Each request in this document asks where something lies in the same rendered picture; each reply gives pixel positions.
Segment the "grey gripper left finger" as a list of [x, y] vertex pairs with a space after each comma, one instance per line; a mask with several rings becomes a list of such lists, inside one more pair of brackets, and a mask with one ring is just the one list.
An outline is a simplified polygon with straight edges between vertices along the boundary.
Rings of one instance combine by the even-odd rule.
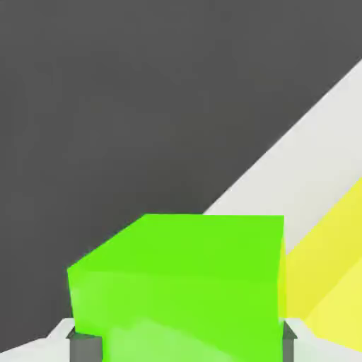
[[0, 353], [0, 362], [102, 362], [102, 337], [79, 334], [64, 318], [45, 338]]

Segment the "small green cube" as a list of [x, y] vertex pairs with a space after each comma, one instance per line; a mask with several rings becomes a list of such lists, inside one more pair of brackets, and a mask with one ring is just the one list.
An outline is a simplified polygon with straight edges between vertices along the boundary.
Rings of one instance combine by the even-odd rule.
[[282, 362], [284, 218], [146, 214], [67, 270], [103, 362]]

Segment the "large yellow box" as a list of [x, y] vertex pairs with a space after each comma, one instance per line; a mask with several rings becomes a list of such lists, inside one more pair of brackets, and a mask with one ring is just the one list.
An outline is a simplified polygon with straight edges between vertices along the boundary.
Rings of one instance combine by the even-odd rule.
[[362, 177], [287, 254], [286, 315], [362, 352]]

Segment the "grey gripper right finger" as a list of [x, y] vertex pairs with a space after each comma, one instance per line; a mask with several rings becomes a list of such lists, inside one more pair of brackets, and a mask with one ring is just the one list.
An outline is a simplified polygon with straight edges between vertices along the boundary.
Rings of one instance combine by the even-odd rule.
[[362, 362], [362, 352], [316, 337], [306, 324], [286, 318], [283, 362]]

